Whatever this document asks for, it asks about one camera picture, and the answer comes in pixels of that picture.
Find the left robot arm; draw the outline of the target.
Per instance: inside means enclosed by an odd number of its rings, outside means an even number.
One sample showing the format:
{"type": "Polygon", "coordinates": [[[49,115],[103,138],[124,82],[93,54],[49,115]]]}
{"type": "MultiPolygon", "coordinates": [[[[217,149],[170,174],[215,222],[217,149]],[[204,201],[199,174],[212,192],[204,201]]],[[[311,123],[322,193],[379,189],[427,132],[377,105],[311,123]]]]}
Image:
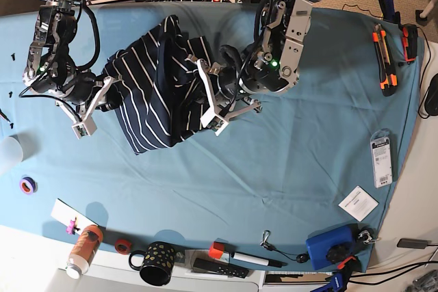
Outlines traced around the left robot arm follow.
{"type": "Polygon", "coordinates": [[[245,51],[223,45],[224,60],[208,64],[193,55],[208,103],[201,110],[204,129],[220,135],[230,121],[248,111],[261,111],[254,95],[282,94],[299,81],[299,61],[311,26],[311,11],[320,0],[261,0],[255,15],[254,41],[245,51]]]}

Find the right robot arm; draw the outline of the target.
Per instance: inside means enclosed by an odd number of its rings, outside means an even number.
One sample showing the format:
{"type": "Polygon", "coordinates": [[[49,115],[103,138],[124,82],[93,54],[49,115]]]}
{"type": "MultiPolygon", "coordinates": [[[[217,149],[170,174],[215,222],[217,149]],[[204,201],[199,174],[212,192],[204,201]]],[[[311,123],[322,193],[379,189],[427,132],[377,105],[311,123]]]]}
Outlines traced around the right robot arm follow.
{"type": "Polygon", "coordinates": [[[111,97],[117,80],[91,71],[101,49],[96,17],[85,0],[42,1],[23,73],[25,89],[19,96],[53,99],[72,120],[77,138],[90,136],[96,131],[93,112],[116,106],[111,97]],[[94,53],[89,62],[78,66],[69,54],[69,44],[77,34],[82,13],[91,22],[94,53]]]}

